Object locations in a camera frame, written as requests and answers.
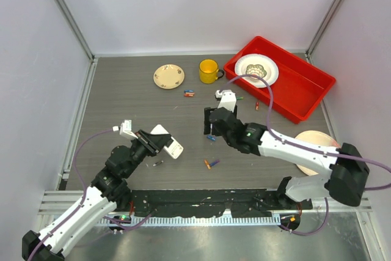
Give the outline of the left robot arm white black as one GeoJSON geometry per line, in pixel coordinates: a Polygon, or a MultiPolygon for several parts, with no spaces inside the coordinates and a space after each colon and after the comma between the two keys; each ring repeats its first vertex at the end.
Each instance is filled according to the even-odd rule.
{"type": "Polygon", "coordinates": [[[39,232],[30,230],[22,238],[24,260],[64,260],[80,239],[108,213],[124,211],[130,204],[127,178],[148,156],[165,151],[177,159],[183,147],[162,126],[151,132],[133,132],[131,121],[111,128],[131,141],[131,146],[119,146],[91,184],[83,184],[82,196],[55,221],[39,232]]]}

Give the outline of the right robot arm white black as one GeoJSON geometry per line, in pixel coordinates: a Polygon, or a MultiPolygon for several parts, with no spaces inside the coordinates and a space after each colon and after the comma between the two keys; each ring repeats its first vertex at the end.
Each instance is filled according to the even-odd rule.
{"type": "Polygon", "coordinates": [[[241,153],[273,157],[314,171],[312,176],[283,178],[276,193],[281,208],[313,197],[331,197],[350,207],[361,203],[370,170],[349,143],[325,147],[302,142],[259,123],[242,123],[235,111],[226,108],[204,109],[204,133],[222,137],[241,153]]]}

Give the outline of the white remote control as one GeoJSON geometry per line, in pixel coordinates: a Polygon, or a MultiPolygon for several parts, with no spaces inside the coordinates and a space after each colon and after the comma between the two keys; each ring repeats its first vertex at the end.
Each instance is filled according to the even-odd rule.
{"type": "Polygon", "coordinates": [[[178,157],[183,153],[183,146],[160,124],[156,125],[151,134],[169,134],[170,139],[168,143],[165,144],[163,150],[174,160],[178,159],[178,157]]]}

